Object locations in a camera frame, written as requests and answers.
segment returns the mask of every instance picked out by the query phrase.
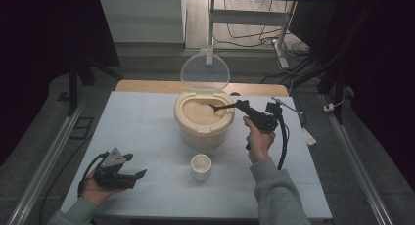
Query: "hand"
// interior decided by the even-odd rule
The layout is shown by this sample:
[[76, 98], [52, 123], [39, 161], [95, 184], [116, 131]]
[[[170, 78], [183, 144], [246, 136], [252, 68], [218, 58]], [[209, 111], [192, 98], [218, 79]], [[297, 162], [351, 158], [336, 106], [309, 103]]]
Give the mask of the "hand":
[[97, 184], [94, 171], [86, 176], [81, 196], [96, 206], [101, 206], [111, 195], [125, 191], [125, 189], [106, 189]]
[[268, 158], [268, 150], [274, 143], [275, 133], [272, 131], [265, 132], [259, 130], [253, 122], [247, 117], [243, 117], [244, 123], [249, 127], [250, 134], [247, 141], [251, 145], [248, 157], [252, 164], [255, 164], [265, 158]]

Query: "spoon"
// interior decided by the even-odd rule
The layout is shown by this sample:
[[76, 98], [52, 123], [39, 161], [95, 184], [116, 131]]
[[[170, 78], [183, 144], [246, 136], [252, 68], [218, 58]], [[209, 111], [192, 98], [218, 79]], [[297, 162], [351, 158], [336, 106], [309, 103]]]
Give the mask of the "spoon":
[[225, 106], [215, 106], [215, 105], [209, 105], [213, 108], [213, 113], [216, 113], [219, 110], [224, 110], [224, 109], [229, 109], [229, 108], [236, 108], [236, 104], [230, 104], [230, 105], [225, 105]]

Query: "transparent lid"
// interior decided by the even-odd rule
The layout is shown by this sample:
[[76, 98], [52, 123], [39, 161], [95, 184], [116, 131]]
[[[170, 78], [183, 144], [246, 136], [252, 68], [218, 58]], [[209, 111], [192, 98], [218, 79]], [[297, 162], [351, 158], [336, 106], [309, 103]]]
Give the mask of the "transparent lid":
[[222, 90], [229, 83], [229, 68], [211, 51], [199, 53], [187, 60], [180, 79], [189, 89]]

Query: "small cup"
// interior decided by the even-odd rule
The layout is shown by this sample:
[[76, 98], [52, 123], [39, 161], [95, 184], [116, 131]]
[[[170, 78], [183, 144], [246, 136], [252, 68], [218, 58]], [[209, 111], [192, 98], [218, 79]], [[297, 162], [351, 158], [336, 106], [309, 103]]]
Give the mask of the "small cup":
[[190, 162], [192, 165], [192, 176], [198, 181], [205, 181], [210, 176], [211, 160], [206, 155], [196, 155]]

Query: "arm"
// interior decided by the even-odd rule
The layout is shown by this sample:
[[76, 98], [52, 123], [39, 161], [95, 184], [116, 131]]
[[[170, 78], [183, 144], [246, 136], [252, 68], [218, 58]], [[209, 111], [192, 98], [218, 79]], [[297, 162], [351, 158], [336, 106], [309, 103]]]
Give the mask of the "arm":
[[124, 191], [123, 189], [105, 189], [95, 182], [94, 171], [89, 173], [82, 190], [82, 195], [72, 208], [63, 213], [57, 211], [49, 220], [48, 225], [82, 225], [90, 224], [98, 208], [111, 195]]
[[250, 129], [248, 157], [253, 164], [250, 171], [256, 182], [254, 195], [259, 206], [259, 223], [310, 224], [302, 209], [299, 191], [288, 171], [279, 171], [268, 155], [275, 133], [258, 130], [246, 116], [244, 123]]
[[97, 211], [98, 206], [84, 198], [79, 198], [67, 213], [63, 213], [60, 210], [55, 212], [48, 225], [90, 224], [89, 222]]

